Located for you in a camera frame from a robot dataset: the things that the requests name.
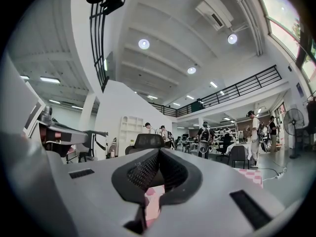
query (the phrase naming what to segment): black pants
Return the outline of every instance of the black pants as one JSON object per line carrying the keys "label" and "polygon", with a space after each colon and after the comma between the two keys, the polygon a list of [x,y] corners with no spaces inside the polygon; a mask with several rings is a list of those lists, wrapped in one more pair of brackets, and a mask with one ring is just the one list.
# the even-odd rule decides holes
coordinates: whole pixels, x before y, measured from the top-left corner
{"label": "black pants", "polygon": [[[207,149],[207,152],[205,153],[205,156],[204,156],[205,159],[208,159],[208,151],[209,150]],[[202,153],[201,152],[198,153],[198,157],[202,157]]]}

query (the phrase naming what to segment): glass window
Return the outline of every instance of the glass window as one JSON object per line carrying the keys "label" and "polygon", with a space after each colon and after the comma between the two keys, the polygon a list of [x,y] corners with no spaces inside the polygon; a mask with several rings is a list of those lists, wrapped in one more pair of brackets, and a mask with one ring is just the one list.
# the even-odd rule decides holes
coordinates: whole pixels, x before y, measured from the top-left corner
{"label": "glass window", "polygon": [[272,34],[280,41],[282,44],[290,51],[292,56],[294,58],[297,58],[300,46],[298,42],[290,35],[288,34],[285,30],[283,30],[280,26],[277,24],[271,23],[271,31]]}
{"label": "glass window", "polygon": [[300,17],[288,0],[262,0],[268,16],[282,24],[300,39]]}
{"label": "glass window", "polygon": [[316,66],[311,58],[307,55],[302,69],[309,80],[312,92],[316,90]]}

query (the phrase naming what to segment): recessed light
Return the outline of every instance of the recessed light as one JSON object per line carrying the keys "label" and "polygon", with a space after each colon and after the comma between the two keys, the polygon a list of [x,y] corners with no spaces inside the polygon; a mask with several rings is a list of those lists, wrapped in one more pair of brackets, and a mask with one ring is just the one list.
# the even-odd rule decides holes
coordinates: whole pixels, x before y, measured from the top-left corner
{"label": "recessed light", "polygon": [[212,81],[210,82],[210,84],[214,87],[214,88],[217,88],[218,86],[215,84],[215,83],[213,83]]}
{"label": "recessed light", "polygon": [[79,110],[83,110],[83,108],[78,107],[78,106],[75,106],[75,105],[72,105],[72,108],[79,109]]}
{"label": "recessed light", "polygon": [[228,43],[229,44],[235,44],[237,42],[237,35],[236,34],[230,34],[228,36]]}
{"label": "recessed light", "polygon": [[191,67],[191,68],[188,69],[188,74],[192,75],[192,74],[194,74],[196,71],[197,71],[196,68]]}
{"label": "recessed light", "polygon": [[55,101],[55,100],[49,100],[50,102],[52,102],[52,103],[54,103],[54,104],[59,104],[60,105],[60,102],[58,102],[58,101]]}
{"label": "recessed light", "polygon": [[24,80],[29,80],[30,78],[28,76],[21,76],[22,79]]}
{"label": "recessed light", "polygon": [[139,42],[138,42],[138,45],[141,49],[143,50],[146,50],[150,47],[150,43],[148,40],[146,39],[141,39]]}
{"label": "recessed light", "polygon": [[44,82],[51,82],[51,83],[57,83],[60,84],[60,80],[55,79],[55,78],[47,78],[47,77],[41,77],[40,78]]}
{"label": "recessed light", "polygon": [[108,64],[107,64],[107,59],[104,60],[104,70],[108,70]]}

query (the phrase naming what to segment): standing fan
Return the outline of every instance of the standing fan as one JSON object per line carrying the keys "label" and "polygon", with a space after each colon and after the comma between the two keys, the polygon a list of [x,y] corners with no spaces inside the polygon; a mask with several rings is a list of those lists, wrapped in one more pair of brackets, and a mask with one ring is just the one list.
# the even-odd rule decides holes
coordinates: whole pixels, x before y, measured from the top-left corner
{"label": "standing fan", "polygon": [[291,159],[298,157],[296,154],[296,142],[297,142],[297,129],[302,129],[304,127],[304,117],[303,114],[298,109],[291,109],[286,112],[284,117],[284,130],[287,134],[294,136],[294,150],[290,155]]}

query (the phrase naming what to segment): air conditioner unit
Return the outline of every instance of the air conditioner unit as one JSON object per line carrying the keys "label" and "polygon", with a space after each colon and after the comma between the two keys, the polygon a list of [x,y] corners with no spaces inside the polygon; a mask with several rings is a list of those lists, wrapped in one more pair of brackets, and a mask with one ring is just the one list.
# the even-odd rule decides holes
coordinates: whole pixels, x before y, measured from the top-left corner
{"label": "air conditioner unit", "polygon": [[196,7],[196,10],[217,31],[224,26],[227,28],[232,26],[231,22],[234,18],[220,0],[204,0]]}

